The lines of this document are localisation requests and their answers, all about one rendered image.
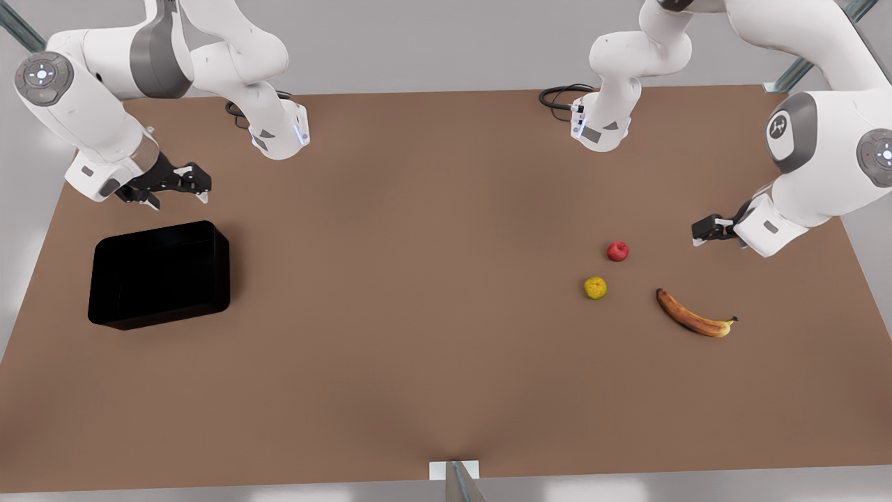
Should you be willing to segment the black storage box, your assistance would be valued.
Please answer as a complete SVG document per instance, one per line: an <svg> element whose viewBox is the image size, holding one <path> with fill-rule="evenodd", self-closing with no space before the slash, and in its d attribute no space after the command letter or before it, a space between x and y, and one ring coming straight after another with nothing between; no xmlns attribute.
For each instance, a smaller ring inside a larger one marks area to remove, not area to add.
<svg viewBox="0 0 892 502"><path fill-rule="evenodd" d="M133 330L225 311L229 240L209 220L102 239L93 251L87 318Z"/></svg>

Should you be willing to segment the ripe spotted banana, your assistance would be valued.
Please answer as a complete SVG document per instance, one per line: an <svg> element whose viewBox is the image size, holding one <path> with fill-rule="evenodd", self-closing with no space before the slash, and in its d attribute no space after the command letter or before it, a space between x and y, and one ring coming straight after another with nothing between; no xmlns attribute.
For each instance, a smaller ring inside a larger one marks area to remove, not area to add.
<svg viewBox="0 0 892 502"><path fill-rule="evenodd" d="M682 327L707 337L725 337L732 328L732 324L739 320L738 317L732 317L727 321L717 321L701 317L694 312L689 311L685 306L673 298L665 289L659 288L655 293L657 304L673 321Z"/></svg>

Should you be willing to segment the silver frame post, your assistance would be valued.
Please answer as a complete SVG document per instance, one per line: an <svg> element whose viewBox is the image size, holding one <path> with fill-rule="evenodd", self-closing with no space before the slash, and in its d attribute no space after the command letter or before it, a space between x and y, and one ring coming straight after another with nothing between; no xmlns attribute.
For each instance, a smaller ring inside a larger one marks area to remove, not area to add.
<svg viewBox="0 0 892 502"><path fill-rule="evenodd" d="M478 460L430 462L428 477L445 482L444 502L486 502L477 486L480 479Z"/></svg>
<svg viewBox="0 0 892 502"><path fill-rule="evenodd" d="M41 53L47 48L47 41L4 0L0 0L0 26L29 53Z"/></svg>
<svg viewBox="0 0 892 502"><path fill-rule="evenodd" d="M870 12L879 3L880 0L847 0L842 6L845 15L854 24L860 22L867 13ZM767 94L790 94L790 91L796 86L803 77L815 67L811 61L803 58L797 58L787 67L774 82L762 83L762 90Z"/></svg>

